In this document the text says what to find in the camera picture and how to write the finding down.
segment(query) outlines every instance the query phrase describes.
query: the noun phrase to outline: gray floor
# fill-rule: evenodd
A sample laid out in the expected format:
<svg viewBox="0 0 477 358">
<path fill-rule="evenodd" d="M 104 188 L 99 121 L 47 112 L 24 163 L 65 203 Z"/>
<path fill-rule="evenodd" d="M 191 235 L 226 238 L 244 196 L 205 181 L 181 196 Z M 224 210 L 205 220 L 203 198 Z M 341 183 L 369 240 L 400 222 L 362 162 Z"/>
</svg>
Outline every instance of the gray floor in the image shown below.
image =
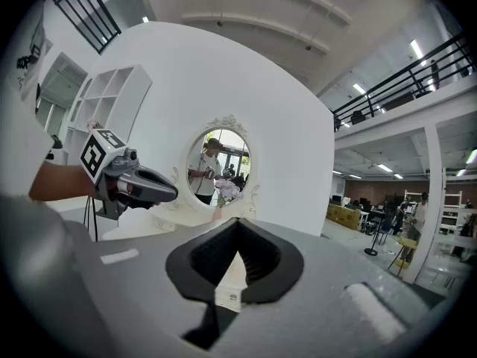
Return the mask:
<svg viewBox="0 0 477 358">
<path fill-rule="evenodd" d="M 397 242 L 399 238 L 398 236 L 388 235 L 386 242 L 383 242 L 381 245 L 376 242 L 374 246 L 374 249 L 378 251 L 376 256 L 370 256 L 364 252 L 365 248 L 371 248 L 371 245 L 373 244 L 372 236 L 368 236 L 358 230 L 350 230 L 349 228 L 332 222 L 331 220 L 325 219 L 321 236 L 339 242 L 340 244 L 349 248 L 351 251 L 368 258 L 369 261 L 388 271 L 390 274 L 397 276 L 399 266 L 393 264 L 389 270 L 388 266 L 392 263 L 394 257 L 396 257 L 396 254 L 399 253 L 402 247 Z M 404 273 L 405 269 L 402 269 L 399 277 L 402 277 Z M 427 289 L 421 288 L 415 284 L 409 285 L 409 287 L 414 290 L 430 307 L 434 307 L 443 300 L 442 296 Z"/>
</svg>

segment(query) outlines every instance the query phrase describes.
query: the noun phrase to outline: white mirror frame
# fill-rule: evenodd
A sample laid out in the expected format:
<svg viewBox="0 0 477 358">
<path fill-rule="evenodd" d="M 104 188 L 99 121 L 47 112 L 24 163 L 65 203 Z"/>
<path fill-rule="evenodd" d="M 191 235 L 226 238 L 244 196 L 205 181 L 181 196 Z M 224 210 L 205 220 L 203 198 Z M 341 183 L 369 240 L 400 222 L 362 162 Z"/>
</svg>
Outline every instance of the white mirror frame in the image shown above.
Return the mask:
<svg viewBox="0 0 477 358">
<path fill-rule="evenodd" d="M 249 219 L 256 218 L 256 196 L 258 195 L 258 181 L 257 181 L 257 156 L 250 148 L 250 143 L 247 137 L 247 131 L 241 123 L 238 123 L 233 115 L 222 117 L 222 119 L 215 118 L 213 121 L 207 123 L 203 128 L 195 131 L 187 145 L 184 147 L 180 155 L 179 167 L 173 167 L 171 176 L 172 183 L 176 185 L 179 190 L 179 195 L 175 201 L 166 203 L 165 206 L 171 211 L 186 211 L 197 210 L 204 215 L 210 215 L 211 219 L 216 210 L 216 207 L 209 206 L 199 201 L 192 193 L 187 178 L 189 154 L 196 144 L 197 140 L 205 136 L 210 131 L 217 129 L 229 130 L 239 135 L 245 142 L 250 156 L 250 174 L 247 184 L 243 189 L 243 199 L 236 199 L 231 203 L 222 207 L 222 218 L 226 219 L 233 216 L 247 217 Z"/>
</svg>

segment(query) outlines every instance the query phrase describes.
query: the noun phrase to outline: black metal railing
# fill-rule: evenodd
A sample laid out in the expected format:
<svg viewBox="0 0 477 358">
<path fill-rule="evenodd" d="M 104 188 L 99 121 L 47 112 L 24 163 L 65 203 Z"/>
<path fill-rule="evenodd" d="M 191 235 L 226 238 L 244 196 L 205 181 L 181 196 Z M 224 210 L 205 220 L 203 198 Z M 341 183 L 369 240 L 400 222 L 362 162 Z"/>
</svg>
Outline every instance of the black metal railing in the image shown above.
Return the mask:
<svg viewBox="0 0 477 358">
<path fill-rule="evenodd" d="M 121 33 L 102 0 L 53 2 L 99 54 Z"/>
<path fill-rule="evenodd" d="M 425 66 L 421 65 L 423 61 L 426 61 Z M 365 94 L 332 111 L 335 117 L 335 131 L 344 124 L 355 125 L 372 118 L 377 111 L 385 113 L 429 94 L 443 84 L 452 83 L 449 78 L 465 77 L 475 70 L 474 57 L 470 53 L 464 34 L 460 33 L 386 78 Z"/>
</svg>

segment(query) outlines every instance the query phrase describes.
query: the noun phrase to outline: brick wall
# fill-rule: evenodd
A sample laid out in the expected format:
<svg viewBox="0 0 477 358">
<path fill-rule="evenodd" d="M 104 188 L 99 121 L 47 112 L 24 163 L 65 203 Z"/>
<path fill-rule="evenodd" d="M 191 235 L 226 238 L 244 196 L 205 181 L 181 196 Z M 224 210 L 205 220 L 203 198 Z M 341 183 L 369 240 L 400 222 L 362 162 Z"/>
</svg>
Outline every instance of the brick wall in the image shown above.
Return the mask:
<svg viewBox="0 0 477 358">
<path fill-rule="evenodd" d="M 404 196 L 406 190 L 409 192 L 429 192 L 429 182 L 363 182 L 347 180 L 344 189 L 344 196 L 351 198 L 351 201 L 359 200 L 359 198 L 366 198 L 372 205 L 377 205 L 384 204 L 386 195 Z M 455 194 L 462 191 L 462 202 L 465 203 L 467 199 L 470 199 L 474 208 L 477 208 L 477 183 L 448 184 L 446 191 L 449 194 Z M 451 198 L 449 198 L 446 203 L 454 204 Z"/>
</svg>

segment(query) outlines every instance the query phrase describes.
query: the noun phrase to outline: stand base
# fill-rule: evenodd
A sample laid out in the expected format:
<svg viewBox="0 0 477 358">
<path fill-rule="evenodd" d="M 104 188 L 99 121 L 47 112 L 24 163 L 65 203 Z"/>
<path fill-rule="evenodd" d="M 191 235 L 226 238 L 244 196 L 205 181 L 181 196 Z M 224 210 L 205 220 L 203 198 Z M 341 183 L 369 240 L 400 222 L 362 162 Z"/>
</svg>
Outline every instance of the stand base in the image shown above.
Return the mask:
<svg viewBox="0 0 477 358">
<path fill-rule="evenodd" d="M 374 249 L 371 249 L 371 248 L 366 248 L 366 249 L 364 250 L 364 252 L 365 252 L 366 254 L 371 255 L 371 256 L 376 256 L 376 255 L 378 254 L 377 251 L 375 251 Z"/>
</svg>

